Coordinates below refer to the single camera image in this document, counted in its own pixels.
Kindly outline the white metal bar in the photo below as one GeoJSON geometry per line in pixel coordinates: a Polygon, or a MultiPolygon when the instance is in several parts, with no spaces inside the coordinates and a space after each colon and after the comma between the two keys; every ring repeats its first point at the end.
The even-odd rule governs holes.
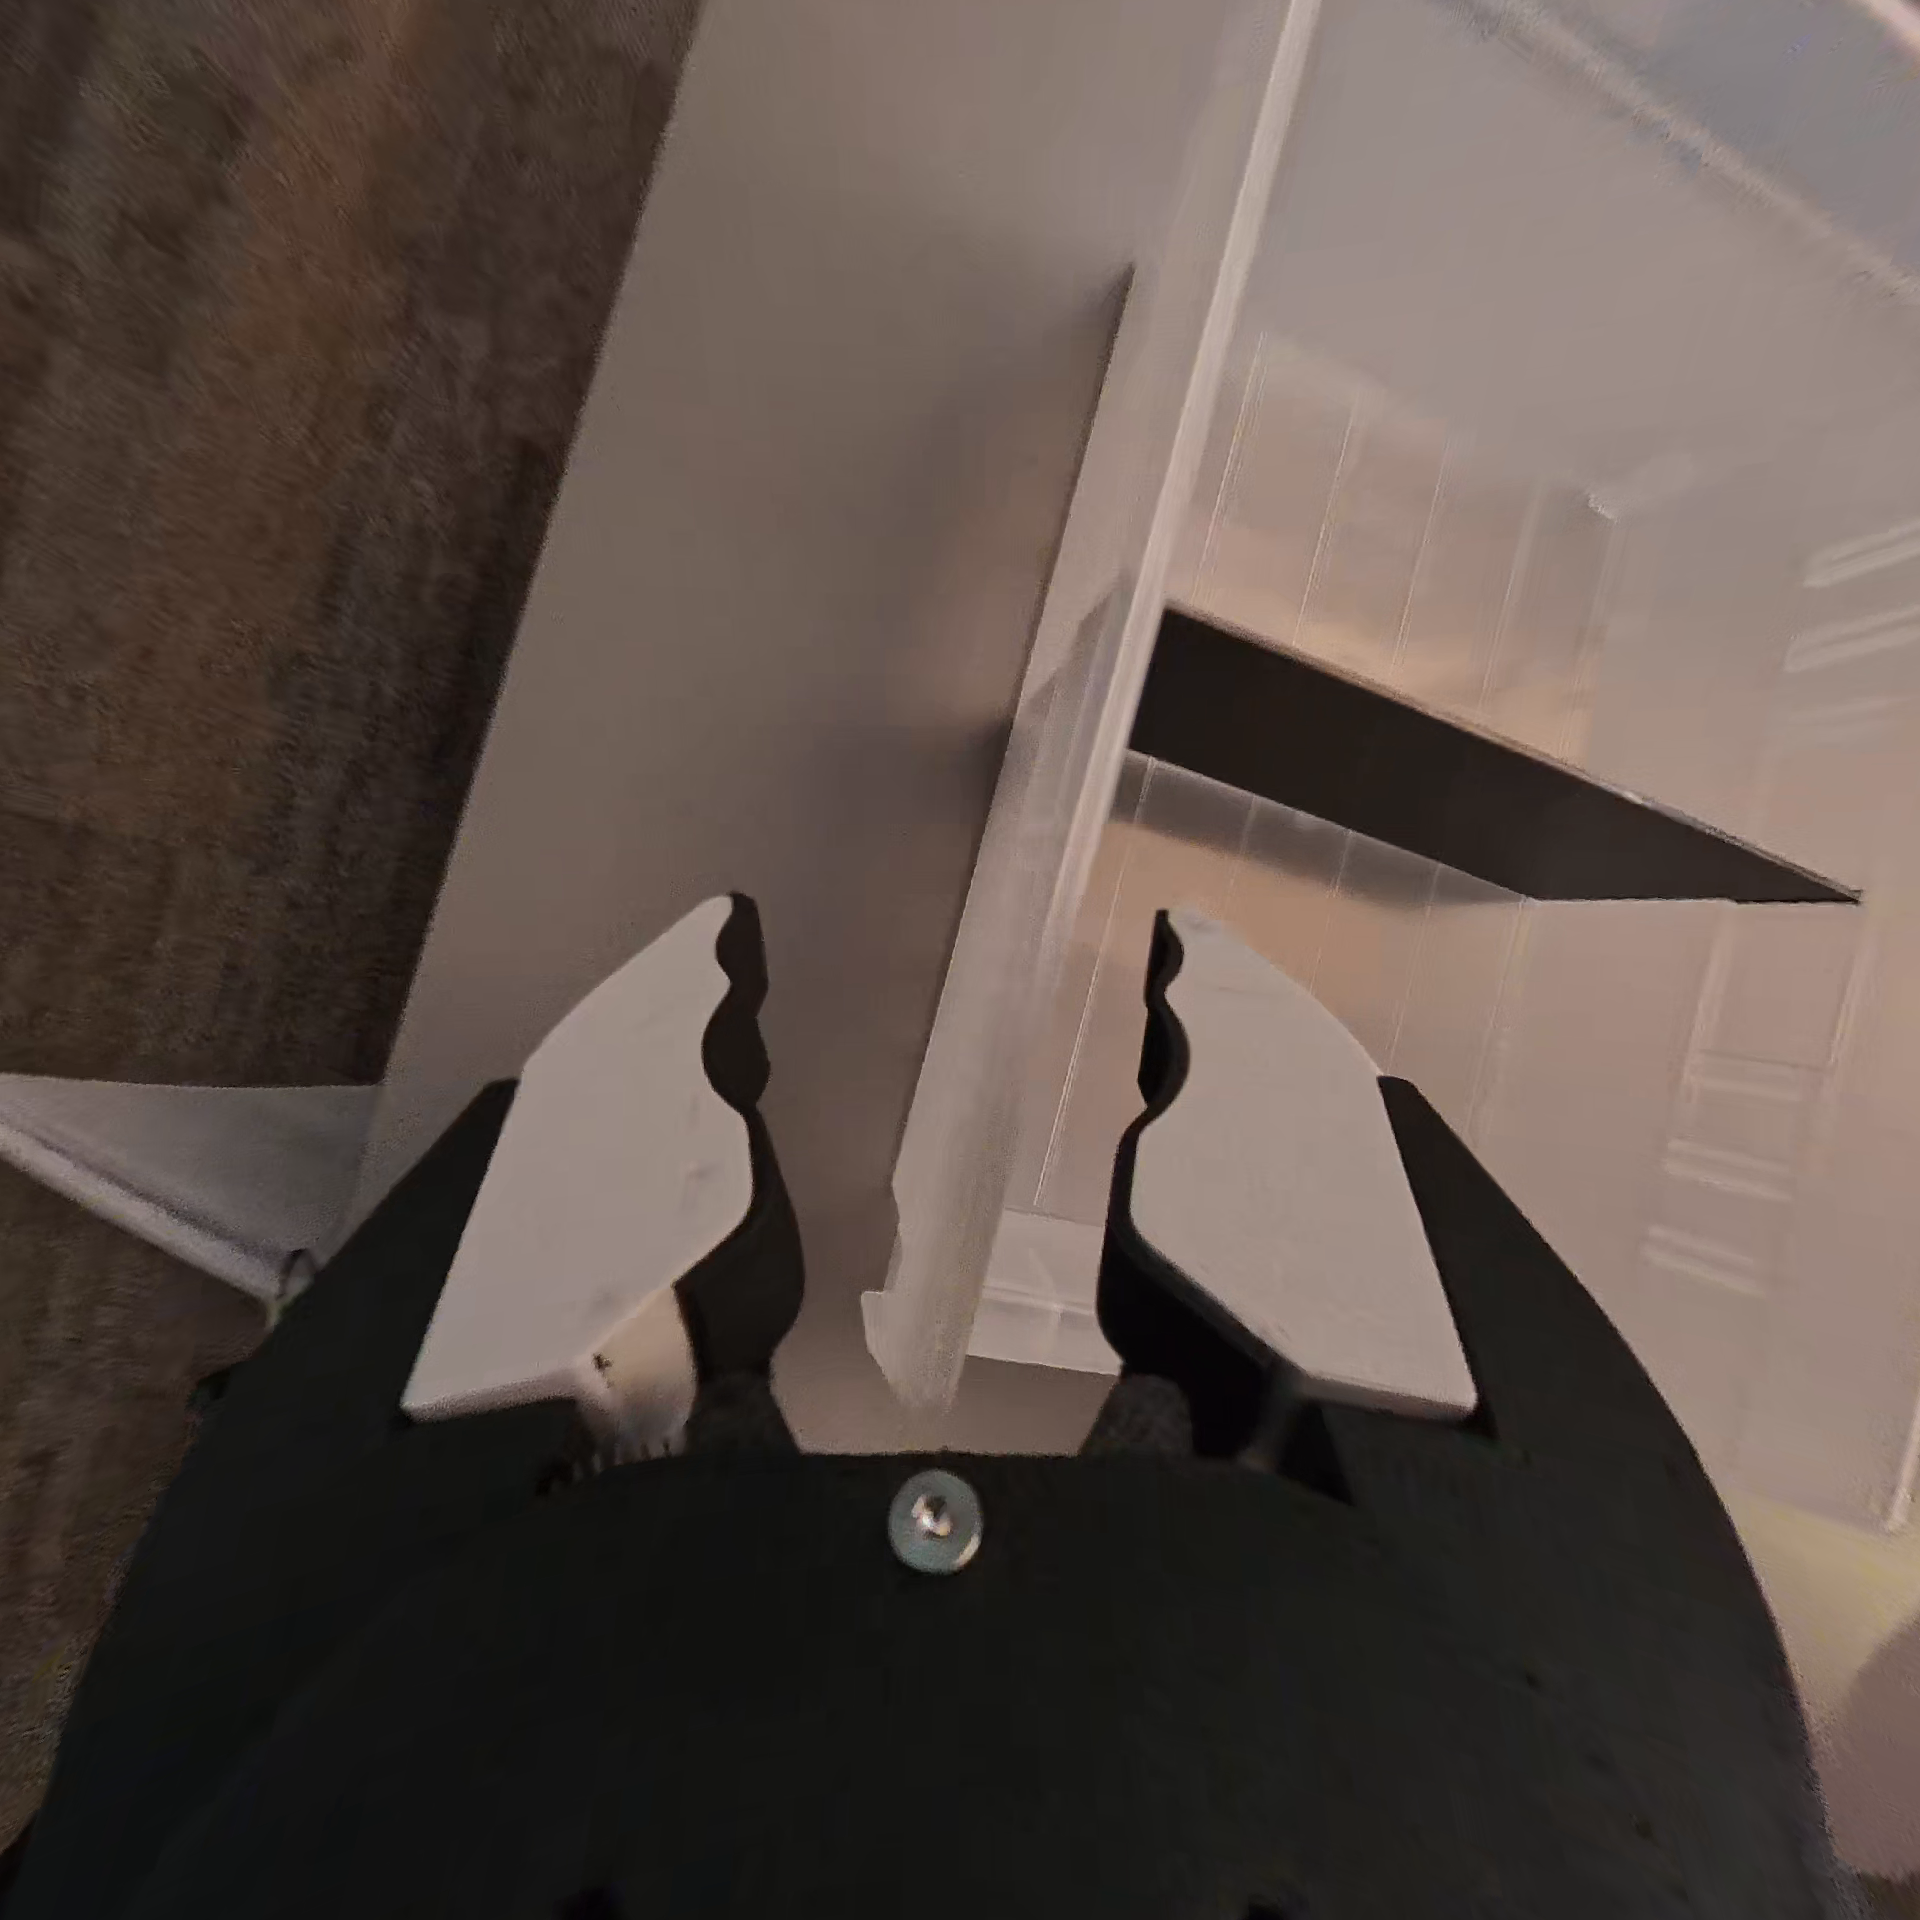
{"type": "Polygon", "coordinates": [[[379,1090],[1,1076],[1,1160],[116,1230],[288,1307],[339,1243],[379,1090]]]}

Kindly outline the clear plastic bin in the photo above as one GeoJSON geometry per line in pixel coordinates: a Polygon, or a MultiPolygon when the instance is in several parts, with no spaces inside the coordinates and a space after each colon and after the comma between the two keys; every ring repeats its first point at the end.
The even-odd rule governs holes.
{"type": "Polygon", "coordinates": [[[1305,6],[1145,530],[1048,636],[864,1303],[1094,1370],[1192,903],[1467,1138],[1707,1466],[1916,1511],[1916,27],[1305,6]]]}

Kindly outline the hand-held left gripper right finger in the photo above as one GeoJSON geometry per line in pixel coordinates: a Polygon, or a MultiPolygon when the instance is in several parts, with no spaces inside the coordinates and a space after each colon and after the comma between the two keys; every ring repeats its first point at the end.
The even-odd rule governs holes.
{"type": "Polygon", "coordinates": [[[1121,1385],[1195,1456],[1259,1468],[1312,1408],[1469,1422],[1480,1394],[1374,1056],[1187,908],[1157,914],[1142,1017],[1096,1258],[1121,1385]]]}

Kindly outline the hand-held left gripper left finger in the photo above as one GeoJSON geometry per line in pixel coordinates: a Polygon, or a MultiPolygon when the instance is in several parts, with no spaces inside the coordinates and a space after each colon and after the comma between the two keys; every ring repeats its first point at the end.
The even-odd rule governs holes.
{"type": "Polygon", "coordinates": [[[793,1456],[775,1359],[805,1255],[760,1116],[756,903],[719,895],[535,1047],[400,1408],[564,1402],[614,1459],[793,1456]]]}

